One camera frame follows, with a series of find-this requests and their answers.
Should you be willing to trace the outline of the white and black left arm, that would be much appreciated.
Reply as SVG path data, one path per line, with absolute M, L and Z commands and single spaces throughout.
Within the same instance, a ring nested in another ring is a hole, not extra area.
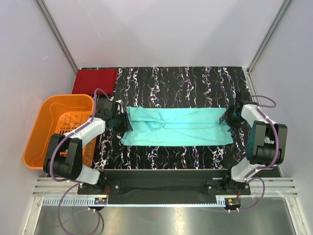
M 83 148 L 107 130 L 129 132 L 132 127 L 123 101 L 106 100 L 104 107 L 93 111 L 91 117 L 79 127 L 50 138 L 43 170 L 55 181 L 71 180 L 96 187 L 106 187 L 106 179 L 99 170 L 83 164 Z

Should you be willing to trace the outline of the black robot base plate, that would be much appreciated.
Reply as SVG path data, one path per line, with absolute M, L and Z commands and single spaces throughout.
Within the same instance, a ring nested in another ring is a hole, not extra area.
M 105 169 L 101 173 L 106 179 L 106 187 L 83 184 L 78 188 L 80 195 L 104 195 L 130 200 L 157 199 L 174 202 L 207 202 L 218 195 L 246 196 L 250 195 L 250 187 L 238 193 L 227 194 L 217 189 L 227 169 L 182 169 L 182 170 L 122 170 Z

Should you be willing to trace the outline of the teal t shirt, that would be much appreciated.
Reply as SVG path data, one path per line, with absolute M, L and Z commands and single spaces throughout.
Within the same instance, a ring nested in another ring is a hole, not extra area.
M 125 146 L 218 146 L 233 143 L 219 118 L 224 108 L 128 107 L 132 131 L 124 134 Z

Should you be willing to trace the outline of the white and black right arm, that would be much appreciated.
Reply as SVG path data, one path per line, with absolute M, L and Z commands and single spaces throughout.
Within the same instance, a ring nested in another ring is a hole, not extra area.
M 251 127 L 246 145 L 246 157 L 227 171 L 217 189 L 235 194 L 249 188 L 254 175 L 261 170 L 280 165 L 285 157 L 288 128 L 269 118 L 263 105 L 251 100 L 249 92 L 238 92 L 235 103 L 219 118 L 229 132 L 237 131 L 246 122 Z

